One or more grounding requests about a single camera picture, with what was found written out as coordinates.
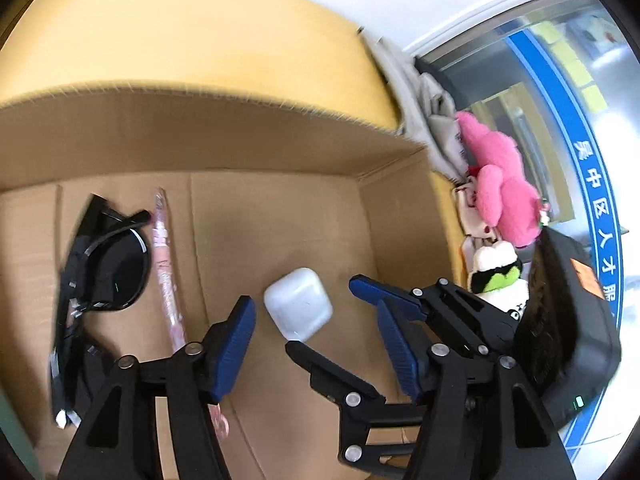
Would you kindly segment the beige cloth bag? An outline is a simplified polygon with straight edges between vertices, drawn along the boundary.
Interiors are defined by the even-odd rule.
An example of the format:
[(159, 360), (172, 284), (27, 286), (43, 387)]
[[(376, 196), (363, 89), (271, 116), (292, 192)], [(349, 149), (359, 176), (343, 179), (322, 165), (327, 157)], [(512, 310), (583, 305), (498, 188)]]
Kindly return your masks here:
[(397, 102), (398, 133), (426, 148), (435, 171), (455, 184), (463, 183), (469, 163), (452, 96), (432, 75), (419, 72), (414, 57), (390, 40), (364, 28), (358, 34)]

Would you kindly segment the panda plush toy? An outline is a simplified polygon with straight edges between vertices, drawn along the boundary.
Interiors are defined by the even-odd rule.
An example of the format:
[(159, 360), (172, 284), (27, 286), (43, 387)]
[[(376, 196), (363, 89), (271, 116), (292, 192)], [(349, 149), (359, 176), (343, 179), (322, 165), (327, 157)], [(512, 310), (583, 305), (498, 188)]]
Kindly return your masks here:
[(498, 310), (521, 321), (529, 300), (523, 263), (513, 245), (499, 240), (482, 246), (473, 256), (468, 289)]

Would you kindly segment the white earbuds case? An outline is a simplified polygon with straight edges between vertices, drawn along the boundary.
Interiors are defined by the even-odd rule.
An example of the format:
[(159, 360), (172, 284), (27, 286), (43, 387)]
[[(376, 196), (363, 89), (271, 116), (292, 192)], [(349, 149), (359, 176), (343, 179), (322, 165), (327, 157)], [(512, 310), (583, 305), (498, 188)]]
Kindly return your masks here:
[(264, 305), (287, 341), (308, 340), (333, 314), (319, 275), (309, 268), (295, 269), (269, 285), (264, 291)]

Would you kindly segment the brown cardboard box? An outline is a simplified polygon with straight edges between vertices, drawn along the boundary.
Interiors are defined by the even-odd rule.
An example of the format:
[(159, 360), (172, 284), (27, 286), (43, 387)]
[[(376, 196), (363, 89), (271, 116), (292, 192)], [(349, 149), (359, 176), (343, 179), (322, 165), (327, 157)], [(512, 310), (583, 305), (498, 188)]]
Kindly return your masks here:
[(386, 90), (314, 103), (142, 88), (30, 96), (1, 109), (1, 381), (43, 472), (72, 440), (55, 426), (48, 357), (60, 272), (90, 194), (124, 214), (165, 190), (178, 291), (193, 339), (239, 296), (314, 270), (333, 315), (328, 358), (400, 397), (355, 274), (402, 288), (462, 273), (448, 185), (396, 136)]

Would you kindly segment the pink plush toy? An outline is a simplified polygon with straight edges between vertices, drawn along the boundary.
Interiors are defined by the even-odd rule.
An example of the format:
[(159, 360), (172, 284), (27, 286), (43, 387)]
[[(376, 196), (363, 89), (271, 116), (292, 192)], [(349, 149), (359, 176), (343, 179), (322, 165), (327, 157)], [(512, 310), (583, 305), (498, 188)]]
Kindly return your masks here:
[(457, 121), (465, 147), (477, 162), (476, 208), (480, 218), (516, 248), (539, 236), (548, 208), (525, 175), (518, 144), (491, 130), (471, 113), (459, 112)]

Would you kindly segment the pink crystal bear pen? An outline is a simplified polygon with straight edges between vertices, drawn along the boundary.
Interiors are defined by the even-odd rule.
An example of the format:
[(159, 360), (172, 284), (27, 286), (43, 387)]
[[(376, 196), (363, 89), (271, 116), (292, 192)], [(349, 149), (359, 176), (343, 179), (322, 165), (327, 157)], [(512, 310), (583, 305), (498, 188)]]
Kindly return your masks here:
[(152, 220), (152, 258), (158, 287), (160, 304), (168, 328), (171, 351), (177, 352), (188, 341), (188, 331), (183, 322), (178, 286), (172, 264), (169, 209), (166, 193), (157, 188), (154, 193), (154, 212)]

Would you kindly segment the black sunglasses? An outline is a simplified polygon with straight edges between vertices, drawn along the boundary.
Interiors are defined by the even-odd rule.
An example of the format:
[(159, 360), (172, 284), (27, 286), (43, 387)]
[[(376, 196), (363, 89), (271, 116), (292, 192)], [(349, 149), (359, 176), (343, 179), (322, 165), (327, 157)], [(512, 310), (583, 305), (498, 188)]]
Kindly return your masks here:
[(140, 298), (151, 271), (142, 232), (150, 221), (145, 209), (125, 217), (105, 198), (89, 197), (60, 275), (53, 319), (49, 378), (58, 428), (80, 425), (116, 362), (87, 332), (85, 317), (127, 309)]

